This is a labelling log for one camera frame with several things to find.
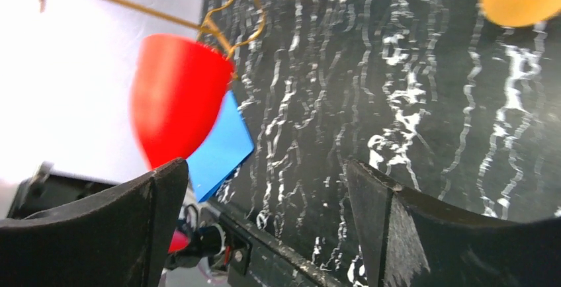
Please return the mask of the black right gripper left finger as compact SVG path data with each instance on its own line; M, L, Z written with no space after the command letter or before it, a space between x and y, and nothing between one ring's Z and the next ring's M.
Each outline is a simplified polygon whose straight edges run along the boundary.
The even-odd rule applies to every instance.
M118 185L54 175L1 184L2 286L158 286L188 185L174 159Z

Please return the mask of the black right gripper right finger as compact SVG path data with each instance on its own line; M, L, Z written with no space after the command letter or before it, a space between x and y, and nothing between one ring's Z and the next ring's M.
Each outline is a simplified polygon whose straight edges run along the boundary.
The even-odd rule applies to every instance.
M479 215L356 159L346 179L369 286L560 285L558 218Z

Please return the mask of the red plastic wine glass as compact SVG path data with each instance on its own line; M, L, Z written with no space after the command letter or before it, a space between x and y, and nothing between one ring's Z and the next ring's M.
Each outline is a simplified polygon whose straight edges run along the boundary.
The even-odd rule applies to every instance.
M150 169L186 163L215 125L234 67L217 50L172 34L141 41L130 92L136 143Z

